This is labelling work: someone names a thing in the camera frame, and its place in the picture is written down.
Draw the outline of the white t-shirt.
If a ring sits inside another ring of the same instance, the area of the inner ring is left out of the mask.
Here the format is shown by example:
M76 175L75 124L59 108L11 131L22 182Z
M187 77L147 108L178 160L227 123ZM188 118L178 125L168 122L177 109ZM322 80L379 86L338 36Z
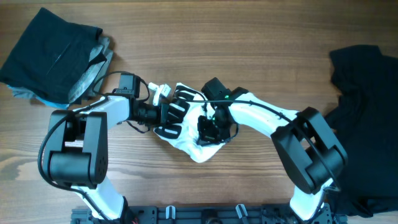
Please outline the white t-shirt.
M186 152L190 158L202 163L216 154L225 143L219 145L200 146L197 144L199 138L198 118L206 116L211 118L215 110L209 103L205 103L207 98L200 91L194 90L183 83L177 83L174 91L173 100L183 100L190 104L190 108L181 123L169 124L154 128L154 132L164 141L169 142L173 147Z

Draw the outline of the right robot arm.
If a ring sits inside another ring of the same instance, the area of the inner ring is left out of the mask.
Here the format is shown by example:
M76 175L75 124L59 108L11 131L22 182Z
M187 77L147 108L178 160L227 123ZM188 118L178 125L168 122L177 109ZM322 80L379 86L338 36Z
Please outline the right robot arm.
M198 120L197 143L208 146L232 140L232 124L249 126L272 139L282 165L295 185L290 209L303 221L313 221L328 191L339 191L337 176L348 155L315 108L285 110L256 98L248 90L227 89L217 78L201 92L215 114Z

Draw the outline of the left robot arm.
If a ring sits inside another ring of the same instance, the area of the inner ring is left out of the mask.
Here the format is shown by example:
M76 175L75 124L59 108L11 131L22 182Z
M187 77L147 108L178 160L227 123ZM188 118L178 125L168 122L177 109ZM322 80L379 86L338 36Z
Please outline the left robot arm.
M120 76L118 88L99 101L76 110L54 111L39 149L40 175L51 186L80 196L90 209L86 223L139 221L106 176L108 129L135 121L175 139L189 107L182 101L150 105L139 98L143 79L125 71Z

